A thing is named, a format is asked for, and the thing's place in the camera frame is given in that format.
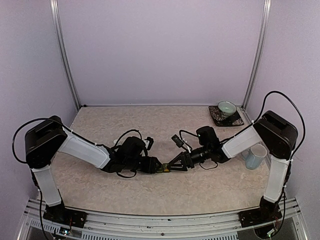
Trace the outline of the green pill organizer box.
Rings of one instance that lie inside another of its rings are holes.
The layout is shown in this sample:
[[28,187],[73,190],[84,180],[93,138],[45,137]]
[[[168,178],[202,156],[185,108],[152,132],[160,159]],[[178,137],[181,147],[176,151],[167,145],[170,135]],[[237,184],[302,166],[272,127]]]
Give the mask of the green pill organizer box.
[[160,173],[169,173],[170,169],[168,168],[168,164],[167,163],[163,163],[157,170],[156,173],[160,174]]

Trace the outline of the white pill bottle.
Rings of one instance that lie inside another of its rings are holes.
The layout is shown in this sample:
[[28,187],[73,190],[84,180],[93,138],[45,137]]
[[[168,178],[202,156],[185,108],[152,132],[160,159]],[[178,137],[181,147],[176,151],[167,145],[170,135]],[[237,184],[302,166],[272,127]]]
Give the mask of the white pill bottle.
[[113,144],[114,144],[114,145],[121,145],[121,144],[122,144],[122,141],[120,140],[119,142],[117,142],[117,139],[116,139],[116,140],[113,141]]

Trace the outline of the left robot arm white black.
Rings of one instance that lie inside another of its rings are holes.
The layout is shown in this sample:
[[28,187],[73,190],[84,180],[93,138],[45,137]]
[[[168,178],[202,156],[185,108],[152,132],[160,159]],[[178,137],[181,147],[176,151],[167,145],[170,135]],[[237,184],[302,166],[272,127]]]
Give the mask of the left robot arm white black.
[[[25,133],[25,160],[21,160],[17,158],[15,151],[16,137],[20,130],[34,122],[39,124]],[[60,117],[53,115],[21,125],[13,134],[11,148],[17,161],[30,168],[40,196],[46,203],[46,211],[63,223],[70,218],[70,211],[63,203],[51,170],[51,161],[56,153],[70,155],[119,177],[123,176],[123,170],[134,174],[155,174],[162,168],[162,163],[156,157],[148,155],[153,142],[151,137],[143,140],[141,136],[131,136],[122,144],[115,143],[113,147],[108,147],[77,134],[65,126]]]

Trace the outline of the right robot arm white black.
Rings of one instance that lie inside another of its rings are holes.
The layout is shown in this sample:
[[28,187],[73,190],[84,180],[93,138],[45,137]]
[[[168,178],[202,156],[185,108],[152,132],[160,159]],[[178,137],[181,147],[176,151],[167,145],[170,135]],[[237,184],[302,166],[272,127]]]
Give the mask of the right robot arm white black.
[[267,148],[266,152],[270,154],[269,176],[259,207],[243,211],[240,216],[245,220],[256,216],[260,222],[268,221],[277,212],[280,199],[285,195],[293,156],[302,145],[297,141],[298,129],[268,110],[260,111],[252,123],[224,140],[219,140],[210,126],[197,129],[196,136],[200,147],[178,154],[167,164],[169,170],[187,171],[208,159],[222,164],[258,144]]

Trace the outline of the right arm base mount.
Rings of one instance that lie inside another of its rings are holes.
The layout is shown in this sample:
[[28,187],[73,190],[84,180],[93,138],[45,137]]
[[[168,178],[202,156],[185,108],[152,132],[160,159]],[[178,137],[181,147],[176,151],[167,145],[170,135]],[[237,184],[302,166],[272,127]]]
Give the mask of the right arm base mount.
[[242,228],[272,222],[275,221],[276,218],[281,219],[283,217],[279,209],[263,215],[260,208],[240,211],[238,216]]

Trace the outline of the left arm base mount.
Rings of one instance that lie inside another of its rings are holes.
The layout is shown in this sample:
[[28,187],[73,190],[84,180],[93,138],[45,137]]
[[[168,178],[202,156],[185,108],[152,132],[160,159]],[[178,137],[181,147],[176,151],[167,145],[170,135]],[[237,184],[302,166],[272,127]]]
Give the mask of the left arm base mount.
[[43,218],[69,227],[84,228],[87,213],[69,208],[47,207],[44,211]]

